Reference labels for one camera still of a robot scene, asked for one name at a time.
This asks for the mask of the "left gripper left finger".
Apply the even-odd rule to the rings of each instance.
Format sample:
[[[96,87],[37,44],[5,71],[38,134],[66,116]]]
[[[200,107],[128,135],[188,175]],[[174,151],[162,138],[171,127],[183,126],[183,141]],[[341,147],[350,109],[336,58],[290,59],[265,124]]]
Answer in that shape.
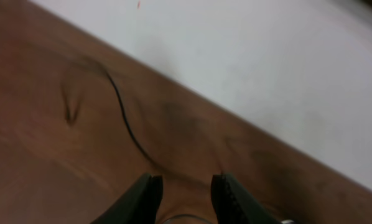
[[[143,174],[91,224],[155,224],[162,197],[162,176]]]

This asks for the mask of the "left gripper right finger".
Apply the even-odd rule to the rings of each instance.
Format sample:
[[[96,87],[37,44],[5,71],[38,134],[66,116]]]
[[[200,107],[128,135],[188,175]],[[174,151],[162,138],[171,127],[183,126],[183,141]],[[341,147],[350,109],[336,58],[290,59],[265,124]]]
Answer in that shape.
[[[212,177],[211,201],[218,224],[281,224],[231,174]]]

